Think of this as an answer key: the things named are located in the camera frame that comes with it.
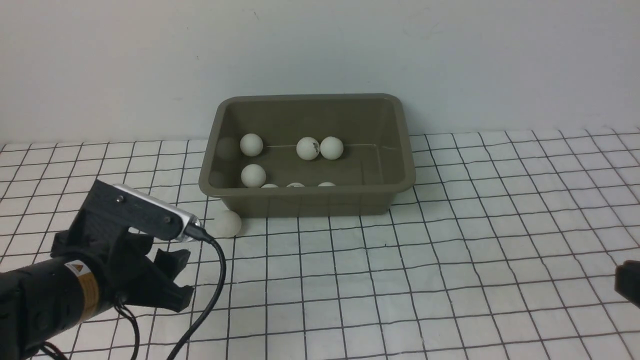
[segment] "warning label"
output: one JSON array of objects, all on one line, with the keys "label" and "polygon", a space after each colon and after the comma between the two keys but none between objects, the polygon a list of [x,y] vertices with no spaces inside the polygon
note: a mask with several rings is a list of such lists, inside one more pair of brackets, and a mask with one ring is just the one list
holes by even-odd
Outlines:
[{"label": "warning label", "polygon": [[91,269],[82,261],[69,261],[65,263],[65,266],[74,273],[80,283],[80,287],[82,287],[84,309],[79,322],[83,322],[95,314],[98,302],[100,301],[100,288]]}]

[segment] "black cable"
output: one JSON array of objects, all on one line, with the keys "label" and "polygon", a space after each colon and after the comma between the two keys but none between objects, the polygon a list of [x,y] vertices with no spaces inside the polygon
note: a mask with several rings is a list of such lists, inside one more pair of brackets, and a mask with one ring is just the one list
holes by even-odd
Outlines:
[{"label": "black cable", "polygon": [[129,310],[128,307],[122,304],[121,297],[116,297],[116,301],[113,307],[116,309],[116,312],[127,319],[133,327],[134,345],[133,354],[131,354],[131,360],[136,360],[138,358],[138,350],[140,349],[140,328],[138,327],[138,321],[136,320],[136,317],[133,315],[131,310]]},{"label": "black cable", "polygon": [[40,347],[40,351],[42,351],[45,355],[48,355],[53,360],[68,360],[64,353],[58,349],[56,345],[45,341]]},{"label": "black cable", "polygon": [[214,239],[213,236],[207,234],[207,231],[205,229],[193,224],[189,224],[185,228],[184,234],[196,240],[204,241],[212,245],[213,248],[216,249],[216,252],[218,253],[218,259],[220,259],[220,276],[218,277],[218,286],[216,287],[216,292],[213,293],[213,297],[207,304],[207,307],[204,308],[204,311],[202,311],[202,314],[198,316],[196,321],[193,322],[191,327],[189,327],[189,329],[184,333],[184,335],[182,335],[180,340],[178,340],[178,342],[173,347],[173,350],[171,350],[171,353],[167,357],[167,360],[175,359],[175,357],[178,355],[178,352],[180,352],[180,349],[182,348],[182,346],[184,346],[184,344],[186,344],[186,342],[189,341],[189,338],[191,337],[191,335],[193,335],[193,333],[200,327],[200,325],[202,325],[202,323],[207,318],[207,316],[209,316],[209,313],[213,310],[213,307],[216,305],[216,303],[218,302],[218,299],[220,298],[220,294],[222,293],[222,288],[225,285],[225,279],[227,278],[227,260],[225,259],[225,254],[222,251],[222,248],[220,247],[220,244],[216,241],[216,239]]},{"label": "black cable", "polygon": [[[216,291],[213,293],[213,297],[211,298],[207,306],[204,308],[204,311],[202,311],[200,316],[198,316],[196,321],[194,321],[193,324],[191,324],[189,329],[187,329],[187,331],[184,333],[184,335],[182,335],[180,340],[178,340],[178,342],[173,346],[173,350],[171,350],[171,353],[167,357],[167,360],[175,359],[175,357],[178,355],[178,352],[180,352],[180,349],[184,346],[184,344],[187,343],[187,341],[189,341],[189,338],[191,337],[191,335],[193,335],[193,333],[196,330],[198,330],[198,328],[202,325],[202,323],[207,318],[207,316],[209,316],[209,314],[213,310],[213,307],[218,302],[218,299],[220,298],[220,294],[222,294],[222,289],[225,285],[225,278],[227,277],[227,260],[225,259],[225,254],[222,251],[220,244],[211,235],[207,234],[207,231],[205,229],[202,229],[199,226],[188,225],[185,228],[184,233],[187,236],[190,236],[196,240],[204,241],[212,245],[213,248],[216,249],[216,252],[218,253],[218,259],[220,259],[220,277],[218,278],[218,286],[216,287]],[[120,296],[116,297],[113,307],[116,309],[118,314],[122,315],[122,317],[124,317],[129,322],[131,322],[131,326],[133,326],[133,334],[135,337],[135,342],[133,346],[133,354],[131,356],[131,360],[135,360],[138,357],[138,350],[140,347],[140,328],[138,327],[138,322],[136,321],[136,317],[133,315],[131,310],[129,310],[129,308],[122,303],[122,298]],[[68,360],[67,357],[64,355],[64,353],[60,351],[60,349],[58,349],[52,343],[45,342],[40,347],[40,350],[46,355],[48,355],[49,357],[51,357],[53,360]]]}]

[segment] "ping pong ball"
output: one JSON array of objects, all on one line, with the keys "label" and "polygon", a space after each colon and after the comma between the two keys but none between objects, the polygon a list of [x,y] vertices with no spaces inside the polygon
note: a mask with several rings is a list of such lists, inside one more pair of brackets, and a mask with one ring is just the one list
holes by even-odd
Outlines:
[{"label": "ping pong ball", "polygon": [[322,144],[320,144],[320,152],[327,160],[336,160],[342,155],[343,150],[344,145],[342,144],[342,141],[338,138],[334,138],[333,136],[324,138]]},{"label": "ping pong ball", "polygon": [[267,179],[267,174],[262,166],[257,164],[247,165],[240,173],[240,180],[248,188],[259,188]]},{"label": "ping pong ball", "polygon": [[257,156],[262,152],[262,139],[256,134],[247,134],[240,139],[240,151],[247,156]]},{"label": "ping pong ball", "polygon": [[302,160],[313,160],[320,153],[320,144],[316,139],[307,136],[298,141],[296,152]]},{"label": "ping pong ball", "polygon": [[233,211],[221,211],[213,219],[212,235],[216,238],[233,238],[240,232],[242,220]]}]

